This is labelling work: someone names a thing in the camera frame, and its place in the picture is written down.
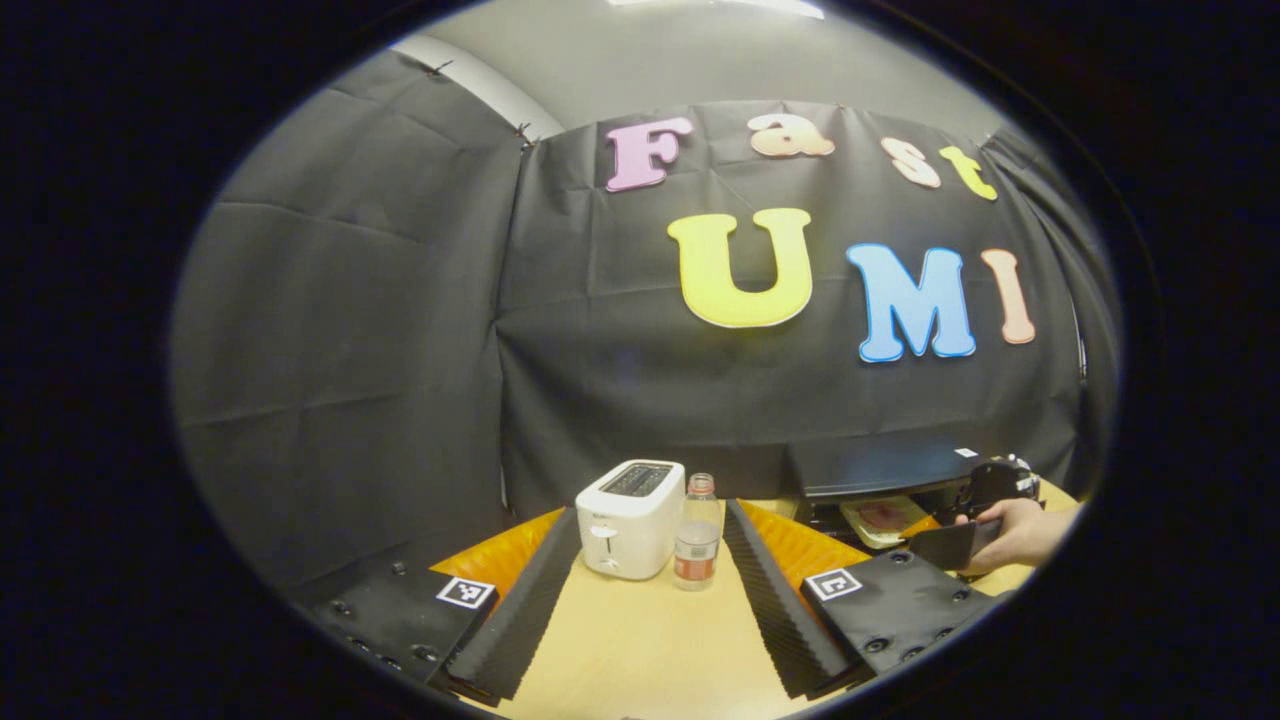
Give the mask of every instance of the foam letter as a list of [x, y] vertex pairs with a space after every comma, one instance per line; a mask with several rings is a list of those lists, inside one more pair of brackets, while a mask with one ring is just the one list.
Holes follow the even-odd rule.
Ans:
[[813, 295], [809, 251], [804, 227], [809, 213], [792, 208], [760, 210], [755, 224], [769, 231], [778, 279], [763, 292], [745, 292], [733, 284], [728, 266], [728, 233], [737, 227], [732, 215], [690, 215], [667, 227], [680, 245], [680, 290], [694, 315], [726, 328], [777, 325], [804, 310]]
[[1027, 315], [1023, 286], [1018, 282], [1018, 258], [1007, 250], [983, 250], [982, 261], [996, 274], [1000, 302], [1005, 306], [1005, 327], [1000, 328], [1005, 342], [1021, 345], [1036, 340], [1036, 325]]
[[986, 197], [987, 200], [996, 199], [996, 188], [982, 182], [982, 178], [978, 177], [978, 173], [982, 172], [982, 165], [979, 165], [977, 160], [969, 158], [954, 145], [951, 147], [938, 150], [938, 155], [951, 160], [951, 164], [956, 167], [956, 172], [960, 173], [960, 179], [969, 186], [969, 190], [972, 190], [974, 195], [978, 197]]
[[936, 355], [973, 355], [977, 343], [969, 333], [964, 288], [960, 286], [964, 260], [959, 254], [941, 247], [925, 252], [919, 286], [911, 281], [897, 255], [883, 245], [855, 245], [846, 256], [861, 270], [867, 287], [868, 338], [858, 347], [863, 360], [888, 363], [902, 356], [902, 343], [893, 334], [895, 316], [916, 356], [924, 355], [934, 319], [938, 325], [938, 334], [933, 338]]
[[904, 178], [924, 187], [940, 187], [942, 184], [942, 178], [938, 177], [937, 170], [924, 161], [924, 152], [920, 152], [910, 142], [904, 142], [896, 137], [886, 137], [881, 140], [881, 147], [893, 158], [893, 167], [897, 168], [897, 172], [902, 173]]
[[835, 142], [822, 137], [818, 128], [800, 115], [760, 115], [751, 118], [746, 127], [758, 131], [751, 136], [751, 147], [771, 158], [786, 158], [797, 152], [831, 155], [836, 150]]
[[[649, 158], [657, 155], [663, 163], [671, 163], [680, 154], [676, 136], [694, 132], [694, 123], [687, 118], [672, 118], [655, 123], [644, 123], [609, 131], [605, 137], [613, 141], [614, 174], [605, 183], [609, 192], [658, 184], [667, 177], [667, 170], [654, 168]], [[659, 133], [653, 140], [650, 135]]]

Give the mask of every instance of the ceiling light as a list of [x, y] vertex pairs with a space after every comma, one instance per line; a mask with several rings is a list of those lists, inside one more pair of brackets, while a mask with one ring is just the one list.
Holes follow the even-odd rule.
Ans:
[[[695, 0], [605, 0], [609, 5], [653, 5], [657, 3], [685, 3], [695, 4]], [[755, 5], [756, 8], [769, 8], [772, 10], [782, 10], [785, 13], [794, 13], [796, 15], [804, 15], [806, 18], [823, 19], [826, 15], [822, 10], [810, 3], [803, 3], [801, 0], [703, 0], [703, 3], [733, 3], [737, 5]]]

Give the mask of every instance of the bottle label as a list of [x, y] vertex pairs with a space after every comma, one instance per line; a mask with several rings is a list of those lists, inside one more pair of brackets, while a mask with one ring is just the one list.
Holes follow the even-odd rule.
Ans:
[[676, 539], [676, 575], [686, 580], [707, 580], [716, 574], [719, 539], [692, 544]]

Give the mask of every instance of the screw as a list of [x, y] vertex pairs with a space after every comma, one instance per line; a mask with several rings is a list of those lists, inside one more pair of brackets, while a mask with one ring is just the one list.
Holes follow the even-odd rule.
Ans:
[[413, 657], [419, 660], [425, 660], [426, 662], [435, 662], [436, 660], [440, 659], [439, 653], [436, 653], [435, 648], [431, 646], [416, 644], [410, 650], [413, 651]]

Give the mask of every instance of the bottle cap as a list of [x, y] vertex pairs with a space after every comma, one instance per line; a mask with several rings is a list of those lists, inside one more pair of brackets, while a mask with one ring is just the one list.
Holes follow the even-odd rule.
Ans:
[[694, 473], [689, 478], [689, 492], [692, 495], [712, 495], [716, 492], [716, 480], [707, 473]]

